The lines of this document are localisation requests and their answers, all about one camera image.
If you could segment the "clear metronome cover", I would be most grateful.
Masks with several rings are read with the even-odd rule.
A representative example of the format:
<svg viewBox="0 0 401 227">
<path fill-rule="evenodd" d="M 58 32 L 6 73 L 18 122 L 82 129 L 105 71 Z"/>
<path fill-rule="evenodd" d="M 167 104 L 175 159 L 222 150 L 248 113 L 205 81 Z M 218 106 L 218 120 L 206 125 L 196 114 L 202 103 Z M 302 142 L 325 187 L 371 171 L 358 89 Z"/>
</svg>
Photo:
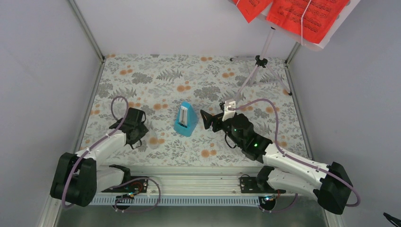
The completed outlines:
<svg viewBox="0 0 401 227">
<path fill-rule="evenodd" d="M 159 147 L 159 138 L 157 132 L 155 131 L 154 127 L 151 124 L 147 124 L 146 127 L 148 128 L 147 133 L 147 143 L 151 149 L 157 149 Z"/>
</svg>

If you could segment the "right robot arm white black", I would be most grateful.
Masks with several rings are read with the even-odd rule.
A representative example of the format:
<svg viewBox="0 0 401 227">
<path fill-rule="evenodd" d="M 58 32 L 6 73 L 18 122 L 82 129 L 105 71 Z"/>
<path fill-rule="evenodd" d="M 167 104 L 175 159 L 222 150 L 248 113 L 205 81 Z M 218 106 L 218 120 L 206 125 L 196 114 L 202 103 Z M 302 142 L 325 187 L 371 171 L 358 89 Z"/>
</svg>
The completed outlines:
<svg viewBox="0 0 401 227">
<path fill-rule="evenodd" d="M 343 213 L 352 182 L 341 164 L 314 162 L 276 146 L 272 140 L 256 133 L 244 114 L 225 119 L 223 113 L 211 115 L 201 110 L 200 115 L 206 129 L 223 131 L 225 138 L 230 138 L 247 158 L 263 164 L 256 177 L 259 191 L 298 193 L 309 196 L 331 213 Z"/>
</svg>

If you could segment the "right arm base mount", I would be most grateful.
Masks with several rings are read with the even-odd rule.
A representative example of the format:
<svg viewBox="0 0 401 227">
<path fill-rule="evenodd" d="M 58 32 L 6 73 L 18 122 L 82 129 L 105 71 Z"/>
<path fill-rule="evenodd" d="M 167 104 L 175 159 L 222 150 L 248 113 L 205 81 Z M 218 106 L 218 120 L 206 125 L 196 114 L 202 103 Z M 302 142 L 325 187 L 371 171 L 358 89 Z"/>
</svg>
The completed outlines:
<svg viewBox="0 0 401 227">
<path fill-rule="evenodd" d="M 273 189 L 267 183 L 259 186 L 257 177 L 243 174 L 239 177 L 239 187 L 242 194 L 261 194 L 258 196 L 258 203 L 262 210 L 273 211 L 276 206 L 277 199 L 285 190 Z"/>
</svg>

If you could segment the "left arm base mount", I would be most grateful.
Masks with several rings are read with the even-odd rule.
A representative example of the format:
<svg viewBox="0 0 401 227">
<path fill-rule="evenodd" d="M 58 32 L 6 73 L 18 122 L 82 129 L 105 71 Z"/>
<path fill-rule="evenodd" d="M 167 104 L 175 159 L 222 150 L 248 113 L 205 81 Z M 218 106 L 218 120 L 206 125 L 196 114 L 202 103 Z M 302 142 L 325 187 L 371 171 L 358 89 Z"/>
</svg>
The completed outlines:
<svg viewBox="0 0 401 227">
<path fill-rule="evenodd" d="M 127 167 L 121 165 L 110 165 L 109 167 L 117 168 L 123 171 L 123 179 L 122 183 L 126 183 L 132 179 L 138 178 L 138 176 L 132 176 L 131 170 Z M 141 192 L 147 192 L 147 184 L 148 180 L 141 179 L 138 181 L 131 182 L 124 186 L 120 186 L 117 188 L 107 189 L 104 192 L 122 192 L 123 195 L 117 196 L 116 199 L 119 198 L 134 198 L 135 195 Z"/>
</svg>

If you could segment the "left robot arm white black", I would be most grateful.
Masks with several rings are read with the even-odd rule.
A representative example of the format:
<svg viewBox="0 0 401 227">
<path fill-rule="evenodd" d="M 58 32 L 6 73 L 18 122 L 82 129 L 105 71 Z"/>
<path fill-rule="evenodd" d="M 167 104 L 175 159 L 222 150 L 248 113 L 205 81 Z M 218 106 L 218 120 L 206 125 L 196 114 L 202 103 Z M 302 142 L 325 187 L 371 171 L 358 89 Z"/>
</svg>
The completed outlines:
<svg viewBox="0 0 401 227">
<path fill-rule="evenodd" d="M 129 168 L 117 164 L 109 165 L 103 170 L 99 167 L 118 149 L 126 145 L 133 147 L 142 142 L 141 139 L 148 132 L 145 120 L 144 111 L 130 107 L 126 119 L 119 119 L 112 124 L 105 140 L 94 149 L 82 149 L 74 154 L 61 155 L 50 196 L 85 207 L 99 192 L 113 187 L 121 192 L 128 190 L 133 179 Z"/>
</svg>

